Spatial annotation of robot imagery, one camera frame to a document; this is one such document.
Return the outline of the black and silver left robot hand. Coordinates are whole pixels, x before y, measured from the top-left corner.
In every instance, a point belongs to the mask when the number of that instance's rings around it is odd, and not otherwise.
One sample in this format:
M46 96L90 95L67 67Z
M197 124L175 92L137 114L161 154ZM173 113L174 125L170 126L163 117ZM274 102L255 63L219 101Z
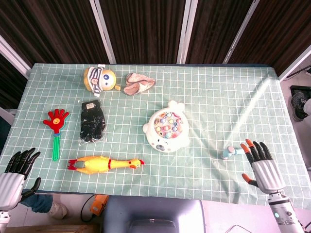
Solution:
M24 192L24 183L31 172L35 160L40 152L35 152L35 148L15 153L3 173L0 174L0 210L10 211L14 209L20 201L32 196L37 192L41 184L38 177L33 187Z

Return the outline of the silver right hand orange fingertips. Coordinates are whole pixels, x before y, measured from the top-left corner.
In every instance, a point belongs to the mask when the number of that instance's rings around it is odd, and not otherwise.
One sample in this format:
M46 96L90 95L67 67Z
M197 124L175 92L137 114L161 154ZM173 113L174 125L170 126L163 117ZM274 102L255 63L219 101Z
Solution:
M242 174L242 178L249 185L259 188L261 192L268 195L283 191L286 184L268 147L263 142L257 143L250 139L245 141L245 144L241 143L241 148L253 170L255 179L249 178L245 173Z

